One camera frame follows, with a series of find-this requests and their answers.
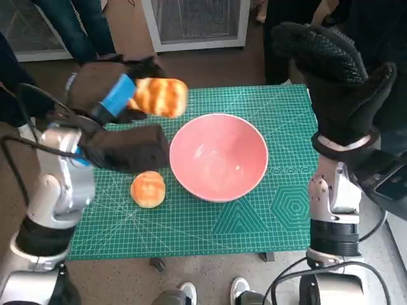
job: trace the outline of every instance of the black rubber glove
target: black rubber glove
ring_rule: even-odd
[[[272,37],[275,52],[294,58],[304,75],[321,135],[347,146],[372,131],[396,78],[394,64],[368,75],[352,40],[321,26],[284,22]]]

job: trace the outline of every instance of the floor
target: floor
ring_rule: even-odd
[[[115,45],[127,56],[142,57],[153,52],[140,1],[133,8],[125,0],[109,0],[107,17]],[[262,28],[250,21],[244,51],[202,50],[166,53],[160,57],[171,76],[184,80],[191,88],[209,86],[258,85],[263,79]],[[72,61],[25,64],[40,86],[59,98],[67,77],[78,69]],[[0,125],[0,135],[15,133]],[[14,147],[14,155],[30,191],[34,189],[38,165],[28,148]],[[17,230],[24,204],[4,158],[0,159],[0,257],[8,238]],[[378,209],[362,201],[361,234],[378,219]],[[406,304],[407,280],[395,244],[386,227],[361,245],[366,261],[374,265],[389,285],[393,304]],[[198,289],[199,304],[228,304],[230,283],[236,276],[249,280],[251,288],[265,292],[267,286],[288,264],[303,257],[303,252],[276,253],[276,261],[264,263],[256,254],[215,255],[210,257],[171,257],[166,259],[165,274],[148,266],[147,259],[69,262],[73,282],[83,304],[150,304],[163,290],[192,281]],[[280,304],[297,304],[298,282],[279,287]],[[369,304],[385,304],[378,282],[369,277]]]

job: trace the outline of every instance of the bread roll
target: bread roll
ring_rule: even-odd
[[[157,172],[144,172],[138,175],[130,186],[130,194],[142,208],[155,208],[165,198],[165,183]]]
[[[146,114],[177,118],[184,114],[188,87],[178,79],[138,79],[137,91],[128,101],[128,107]]]

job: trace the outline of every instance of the table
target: table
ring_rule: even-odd
[[[310,137],[316,121],[304,85],[205,88],[189,92],[178,119],[149,117],[168,140],[202,114],[225,112],[251,122],[270,159],[259,186],[230,203],[208,203],[187,192],[169,168],[159,170],[167,197],[141,209],[130,197],[133,175],[95,169],[96,195],[74,235],[70,259],[303,250],[309,244],[308,181],[317,167]],[[130,125],[109,125],[118,130]]]

